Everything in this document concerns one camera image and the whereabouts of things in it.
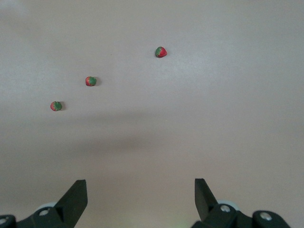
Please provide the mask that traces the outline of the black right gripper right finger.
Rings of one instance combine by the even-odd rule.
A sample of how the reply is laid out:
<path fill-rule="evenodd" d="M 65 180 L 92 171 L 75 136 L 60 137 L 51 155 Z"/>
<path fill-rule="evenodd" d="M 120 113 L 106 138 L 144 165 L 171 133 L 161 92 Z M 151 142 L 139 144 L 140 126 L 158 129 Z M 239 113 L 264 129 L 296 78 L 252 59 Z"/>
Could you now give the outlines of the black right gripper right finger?
<path fill-rule="evenodd" d="M 291 228 L 274 212 L 257 210 L 249 217 L 228 203 L 218 203 L 204 179 L 195 180 L 195 205 L 200 221 L 191 228 Z"/>

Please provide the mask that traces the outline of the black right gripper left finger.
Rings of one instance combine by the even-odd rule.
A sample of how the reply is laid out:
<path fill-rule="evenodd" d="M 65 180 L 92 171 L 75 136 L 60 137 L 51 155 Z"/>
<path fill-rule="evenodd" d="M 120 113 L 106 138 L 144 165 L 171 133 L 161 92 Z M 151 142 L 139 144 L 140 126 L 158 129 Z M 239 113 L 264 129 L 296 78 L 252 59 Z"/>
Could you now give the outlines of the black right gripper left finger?
<path fill-rule="evenodd" d="M 0 215 L 0 228 L 75 228 L 87 202 L 86 180 L 77 180 L 52 207 L 40 208 L 21 221 Z"/>

